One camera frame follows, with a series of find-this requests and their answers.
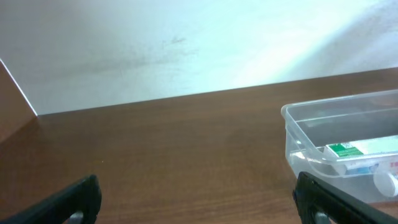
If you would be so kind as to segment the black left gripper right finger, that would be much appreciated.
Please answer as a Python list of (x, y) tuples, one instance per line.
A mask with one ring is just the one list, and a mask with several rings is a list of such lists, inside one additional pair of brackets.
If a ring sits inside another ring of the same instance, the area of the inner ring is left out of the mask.
[(397, 224), (397, 218), (308, 172), (299, 173), (292, 196), (302, 223)]

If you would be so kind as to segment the white green medicine box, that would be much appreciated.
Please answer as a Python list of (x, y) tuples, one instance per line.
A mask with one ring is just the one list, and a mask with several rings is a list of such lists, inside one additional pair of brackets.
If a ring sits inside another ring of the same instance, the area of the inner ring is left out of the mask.
[(359, 175), (373, 173), (381, 158), (357, 159), (359, 156), (373, 156), (374, 154), (390, 154), (397, 151), (397, 135), (382, 138), (364, 139), (358, 141), (341, 142), (328, 144), (324, 147), (324, 155), (337, 159), (355, 157), (353, 161), (346, 161), (342, 164), (332, 164), (331, 166), (339, 175)]

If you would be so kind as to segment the orange tablet tube white cap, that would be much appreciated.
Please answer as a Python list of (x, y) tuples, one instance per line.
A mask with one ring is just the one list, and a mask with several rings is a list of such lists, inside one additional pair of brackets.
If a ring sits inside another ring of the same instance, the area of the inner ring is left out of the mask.
[(397, 196), (397, 161), (382, 162), (373, 175), (374, 185), (385, 197)]

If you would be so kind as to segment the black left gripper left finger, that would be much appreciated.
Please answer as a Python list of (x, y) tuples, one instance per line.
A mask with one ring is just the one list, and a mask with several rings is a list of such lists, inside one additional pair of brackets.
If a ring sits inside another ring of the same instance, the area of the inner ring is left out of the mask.
[(1, 223), (63, 223), (76, 213), (81, 214), (81, 223), (95, 223), (101, 201), (99, 180), (96, 175), (89, 175), (41, 202), (1, 220)]

